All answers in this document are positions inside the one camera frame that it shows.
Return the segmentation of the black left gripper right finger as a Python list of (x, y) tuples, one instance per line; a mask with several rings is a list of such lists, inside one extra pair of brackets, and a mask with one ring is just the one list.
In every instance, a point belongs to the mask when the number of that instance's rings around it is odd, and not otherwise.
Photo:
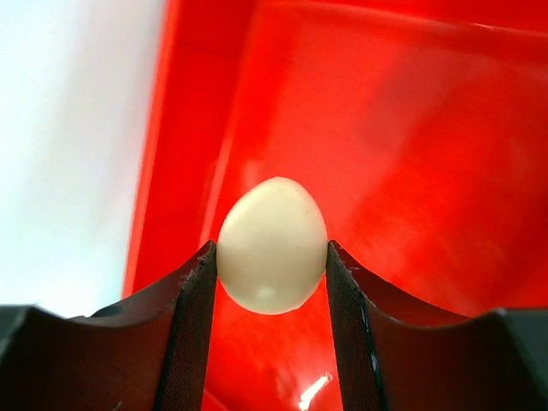
[(388, 283), (335, 241), (326, 281), (344, 409), (546, 409), (544, 308), (461, 316)]

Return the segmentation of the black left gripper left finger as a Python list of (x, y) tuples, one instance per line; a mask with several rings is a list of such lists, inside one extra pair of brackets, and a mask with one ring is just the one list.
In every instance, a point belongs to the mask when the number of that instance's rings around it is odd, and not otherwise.
[(91, 316), (2, 307), (2, 409), (200, 409), (216, 284), (216, 246), (207, 242)]

